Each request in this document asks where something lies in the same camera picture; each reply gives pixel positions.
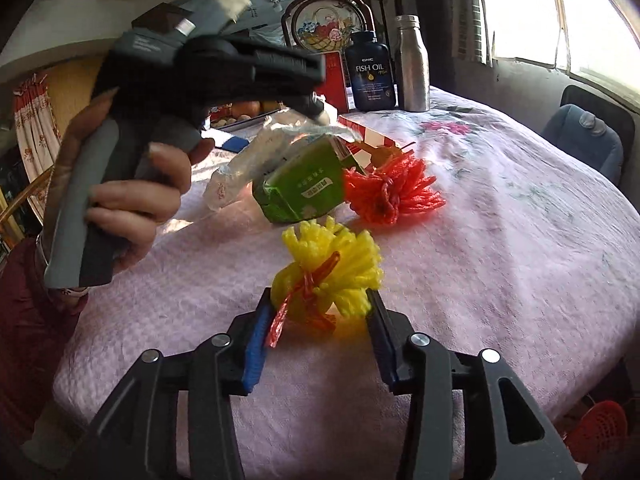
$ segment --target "floral tablecloth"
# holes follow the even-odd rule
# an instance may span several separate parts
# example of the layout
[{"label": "floral tablecloth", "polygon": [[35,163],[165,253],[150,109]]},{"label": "floral tablecloth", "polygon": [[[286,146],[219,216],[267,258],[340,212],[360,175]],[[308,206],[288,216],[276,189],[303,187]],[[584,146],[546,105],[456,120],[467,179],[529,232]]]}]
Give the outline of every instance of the floral tablecloth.
[{"label": "floral tablecloth", "polygon": [[[606,178],[504,114],[437,89],[432,105],[351,116],[399,143],[415,141],[447,200],[419,222],[372,229],[384,257],[382,297],[450,349],[498,349],[556,418],[634,333],[640,218]],[[54,386],[78,419],[92,418],[143,350],[185,352],[226,330],[290,262],[283,228],[249,193],[207,213],[201,196],[221,157],[196,168],[149,256],[92,292]],[[335,214],[362,228],[347,206]],[[254,394],[233,400],[246,476],[394,478],[408,402],[385,390],[363,323],[321,340],[287,326]],[[183,470],[185,410],[182,399]]]}]

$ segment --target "black supplement bottle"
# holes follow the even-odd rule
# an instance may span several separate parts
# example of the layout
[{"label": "black supplement bottle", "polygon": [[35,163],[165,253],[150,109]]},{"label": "black supplement bottle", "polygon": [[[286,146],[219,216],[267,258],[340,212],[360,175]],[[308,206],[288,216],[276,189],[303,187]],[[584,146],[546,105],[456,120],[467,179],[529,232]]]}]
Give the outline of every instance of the black supplement bottle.
[{"label": "black supplement bottle", "polygon": [[376,41],[372,30],[354,32],[351,41],[344,55],[356,108],[361,112],[391,110],[396,106],[396,91],[388,48]]}]

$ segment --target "blue object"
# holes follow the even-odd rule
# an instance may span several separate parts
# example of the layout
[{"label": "blue object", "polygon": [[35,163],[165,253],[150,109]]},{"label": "blue object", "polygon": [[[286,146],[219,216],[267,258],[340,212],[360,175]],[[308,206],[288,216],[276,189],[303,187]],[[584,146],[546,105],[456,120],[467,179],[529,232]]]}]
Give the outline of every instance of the blue object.
[{"label": "blue object", "polygon": [[576,105],[561,106],[546,124],[542,137],[618,184],[624,158],[622,142],[592,113]]},{"label": "blue object", "polygon": [[276,312],[271,304],[270,291],[271,289],[267,288],[260,298],[258,307],[254,312],[253,331],[244,348],[242,386],[248,394],[253,391],[254,386],[260,381],[264,361],[267,357],[268,348],[265,346],[264,341]]},{"label": "blue object", "polygon": [[242,137],[233,136],[225,141],[220,148],[231,153],[240,153],[249,145],[249,141]]}]

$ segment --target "red strainer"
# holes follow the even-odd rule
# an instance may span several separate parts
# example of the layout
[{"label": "red strainer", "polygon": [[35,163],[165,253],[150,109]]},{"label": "red strainer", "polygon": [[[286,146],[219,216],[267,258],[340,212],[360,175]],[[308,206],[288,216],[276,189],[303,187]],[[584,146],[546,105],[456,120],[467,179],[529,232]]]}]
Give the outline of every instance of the red strainer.
[{"label": "red strainer", "polygon": [[576,462],[589,464],[603,452],[622,450],[625,438],[625,410],[613,400],[604,400],[584,414],[564,443]]}]

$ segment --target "plastic bag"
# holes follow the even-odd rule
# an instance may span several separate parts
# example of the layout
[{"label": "plastic bag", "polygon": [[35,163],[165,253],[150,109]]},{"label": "plastic bag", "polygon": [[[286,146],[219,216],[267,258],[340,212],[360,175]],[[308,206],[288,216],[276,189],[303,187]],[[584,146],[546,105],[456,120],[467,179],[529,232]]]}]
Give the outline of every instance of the plastic bag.
[{"label": "plastic bag", "polygon": [[305,146],[324,135],[340,136],[348,142],[362,140],[359,133],[335,121],[329,126],[320,126],[293,110],[281,110],[270,115],[254,140],[211,175],[203,193],[207,206],[217,211],[235,202],[244,186],[273,173]]}]

